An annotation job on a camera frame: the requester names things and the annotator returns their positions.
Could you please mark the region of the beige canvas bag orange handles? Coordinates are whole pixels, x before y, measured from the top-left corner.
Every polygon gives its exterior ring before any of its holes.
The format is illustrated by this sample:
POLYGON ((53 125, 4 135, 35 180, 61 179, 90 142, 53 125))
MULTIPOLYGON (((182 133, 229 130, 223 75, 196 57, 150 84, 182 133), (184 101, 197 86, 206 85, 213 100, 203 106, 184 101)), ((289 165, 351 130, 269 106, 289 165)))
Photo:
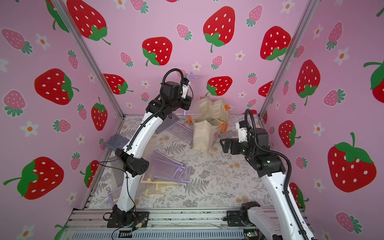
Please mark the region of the beige canvas bag orange handles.
POLYGON ((188 117, 188 124, 194 125, 192 149, 210 154, 219 133, 227 131, 229 119, 229 105, 223 99, 200 99, 199 114, 188 117))

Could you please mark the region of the purple-trim mesh pouch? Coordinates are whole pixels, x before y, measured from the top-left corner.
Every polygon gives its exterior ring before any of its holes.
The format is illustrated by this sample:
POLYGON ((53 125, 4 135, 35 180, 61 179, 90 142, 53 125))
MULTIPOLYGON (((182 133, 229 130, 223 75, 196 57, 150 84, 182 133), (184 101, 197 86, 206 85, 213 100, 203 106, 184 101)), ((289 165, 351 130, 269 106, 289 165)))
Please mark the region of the purple-trim mesh pouch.
POLYGON ((195 75, 193 72, 188 74, 190 88, 188 90, 188 95, 193 96, 193 101, 189 110, 182 110, 184 116, 198 116, 199 115, 199 104, 201 99, 201 87, 202 87, 202 77, 195 75))

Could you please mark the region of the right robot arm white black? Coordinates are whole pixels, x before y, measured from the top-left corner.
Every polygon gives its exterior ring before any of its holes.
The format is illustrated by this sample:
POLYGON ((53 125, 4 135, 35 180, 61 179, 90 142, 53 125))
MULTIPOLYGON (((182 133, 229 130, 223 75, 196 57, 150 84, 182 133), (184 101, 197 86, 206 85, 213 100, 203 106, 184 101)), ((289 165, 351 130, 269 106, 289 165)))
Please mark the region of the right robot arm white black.
POLYGON ((259 203, 248 202, 242 204, 237 215, 227 215, 224 220, 231 222, 240 218, 243 225, 255 226, 255 239, 258 240, 314 240, 316 237, 306 224, 289 187, 292 174, 290 160, 271 150, 267 131, 256 127, 250 109, 245 111, 245 119, 238 122, 236 128, 238 138, 220 140, 223 152, 244 156, 256 170, 269 192, 277 219, 266 215, 259 203))

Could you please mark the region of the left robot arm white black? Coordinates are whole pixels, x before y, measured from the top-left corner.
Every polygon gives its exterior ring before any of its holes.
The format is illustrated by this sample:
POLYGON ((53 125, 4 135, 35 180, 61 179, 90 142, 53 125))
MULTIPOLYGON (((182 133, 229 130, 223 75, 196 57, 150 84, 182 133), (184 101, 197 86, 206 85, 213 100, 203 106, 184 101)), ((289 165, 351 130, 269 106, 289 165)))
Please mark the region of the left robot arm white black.
POLYGON ((144 150, 156 129, 174 111, 190 109, 193 96, 188 95, 189 80, 180 69, 169 70, 161 82, 160 93, 146 107, 146 113, 130 141, 115 151, 124 164, 125 178, 113 215, 125 218, 135 212, 135 195, 149 162, 143 158, 144 150))

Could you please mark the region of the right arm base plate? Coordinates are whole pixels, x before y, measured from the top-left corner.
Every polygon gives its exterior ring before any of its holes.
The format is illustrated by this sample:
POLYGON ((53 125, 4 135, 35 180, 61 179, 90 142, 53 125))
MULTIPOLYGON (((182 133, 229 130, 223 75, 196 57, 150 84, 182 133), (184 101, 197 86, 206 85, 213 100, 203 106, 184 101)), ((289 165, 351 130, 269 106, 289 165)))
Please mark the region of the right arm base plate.
POLYGON ((223 217, 229 227, 267 227, 268 221, 262 208, 248 210, 227 211, 223 217))

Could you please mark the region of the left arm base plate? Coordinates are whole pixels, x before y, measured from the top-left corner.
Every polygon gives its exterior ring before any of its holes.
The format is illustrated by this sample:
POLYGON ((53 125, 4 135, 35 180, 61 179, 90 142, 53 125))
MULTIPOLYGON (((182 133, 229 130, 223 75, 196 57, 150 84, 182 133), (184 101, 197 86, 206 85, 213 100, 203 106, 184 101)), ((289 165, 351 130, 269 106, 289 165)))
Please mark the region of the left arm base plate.
POLYGON ((109 218, 105 218, 107 221, 107 228, 146 228, 150 216, 150 212, 131 212, 125 217, 117 217, 114 213, 109 213, 109 218))

